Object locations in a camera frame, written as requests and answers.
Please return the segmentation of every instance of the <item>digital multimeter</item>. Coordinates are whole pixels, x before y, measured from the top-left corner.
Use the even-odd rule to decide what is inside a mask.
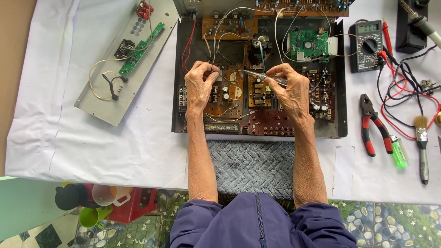
[[[349,28],[351,37],[351,71],[352,73],[379,70],[378,54],[383,51],[381,21],[360,21]]]

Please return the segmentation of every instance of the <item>person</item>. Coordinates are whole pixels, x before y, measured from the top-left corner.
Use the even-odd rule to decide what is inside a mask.
[[[287,212],[265,193],[240,193],[225,208],[218,204],[216,175],[208,151],[205,108],[219,68],[196,61],[185,76],[187,86],[189,201],[176,213],[170,247],[201,248],[356,248],[338,208],[328,205],[323,173],[309,114],[309,79],[287,64],[268,75],[288,79],[286,89],[265,79],[294,124],[293,195],[296,210]]]

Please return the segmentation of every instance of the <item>green cup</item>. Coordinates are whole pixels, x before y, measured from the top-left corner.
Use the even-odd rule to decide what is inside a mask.
[[[99,228],[103,228],[100,224],[100,220],[107,218],[106,224],[109,222],[109,214],[112,212],[113,206],[105,206],[100,208],[83,208],[79,215],[80,224],[86,228],[90,228],[94,225],[98,225]]]

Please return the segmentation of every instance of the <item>navy blue jacket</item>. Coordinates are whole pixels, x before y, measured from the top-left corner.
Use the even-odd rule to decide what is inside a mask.
[[[176,214],[171,248],[357,248],[338,208],[309,203],[291,217],[265,193],[241,193],[224,209],[191,200]]]

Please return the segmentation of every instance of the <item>plastic cup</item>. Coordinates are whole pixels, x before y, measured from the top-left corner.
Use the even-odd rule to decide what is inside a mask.
[[[130,200],[130,192],[132,187],[108,186],[95,184],[92,188],[92,197],[96,204],[100,206],[108,206],[114,204],[119,207]],[[118,202],[119,199],[127,197],[126,200]]]
[[[109,214],[112,212],[113,206],[105,206],[100,208],[83,208],[79,215],[80,224],[86,228],[90,228],[94,225],[98,225],[99,228],[103,228],[101,226],[100,220],[107,217],[107,222],[109,222]]]

